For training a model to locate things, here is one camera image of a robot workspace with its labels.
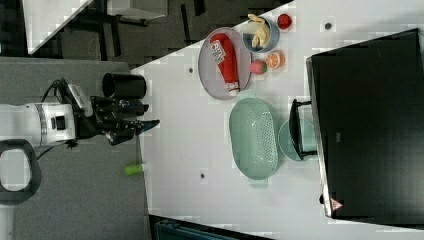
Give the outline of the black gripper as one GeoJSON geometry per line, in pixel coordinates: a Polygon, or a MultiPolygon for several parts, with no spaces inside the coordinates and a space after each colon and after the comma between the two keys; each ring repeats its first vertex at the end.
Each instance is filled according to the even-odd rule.
{"type": "Polygon", "coordinates": [[[112,146],[131,140],[135,134],[140,135],[154,127],[159,120],[136,122],[128,120],[128,117],[143,116],[149,109],[148,104],[133,106],[128,100],[119,100],[106,97],[91,97],[93,114],[89,117],[84,114],[76,116],[76,141],[89,139],[97,135],[103,135],[112,146]]]}

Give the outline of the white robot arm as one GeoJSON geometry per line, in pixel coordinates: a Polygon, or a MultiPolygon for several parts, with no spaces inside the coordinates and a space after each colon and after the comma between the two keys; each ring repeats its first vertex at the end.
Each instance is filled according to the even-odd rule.
{"type": "Polygon", "coordinates": [[[140,119],[149,106],[139,99],[90,98],[92,112],[78,104],[28,103],[1,106],[1,138],[24,139],[32,147],[70,147],[82,139],[105,136],[111,145],[126,142],[154,127],[157,120],[140,119]]]}

